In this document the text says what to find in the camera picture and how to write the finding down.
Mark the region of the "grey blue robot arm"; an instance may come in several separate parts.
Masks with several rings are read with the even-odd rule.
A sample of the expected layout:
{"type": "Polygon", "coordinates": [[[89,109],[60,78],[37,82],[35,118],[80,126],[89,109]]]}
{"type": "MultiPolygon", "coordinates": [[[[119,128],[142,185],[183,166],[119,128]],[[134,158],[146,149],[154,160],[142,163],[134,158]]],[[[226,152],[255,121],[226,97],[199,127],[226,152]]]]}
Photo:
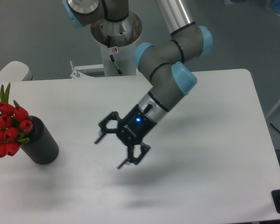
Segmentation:
{"type": "Polygon", "coordinates": [[[114,133],[127,147],[123,164],[139,164],[150,150],[143,138],[197,83],[184,63],[209,52],[213,45],[211,32],[196,25],[184,1],[159,0],[156,4],[171,36],[159,47],[137,43],[142,22],[127,0],[63,1],[76,27],[90,26],[100,46],[105,76],[140,72],[152,85],[124,118],[111,112],[99,123],[100,138],[114,133]]]}

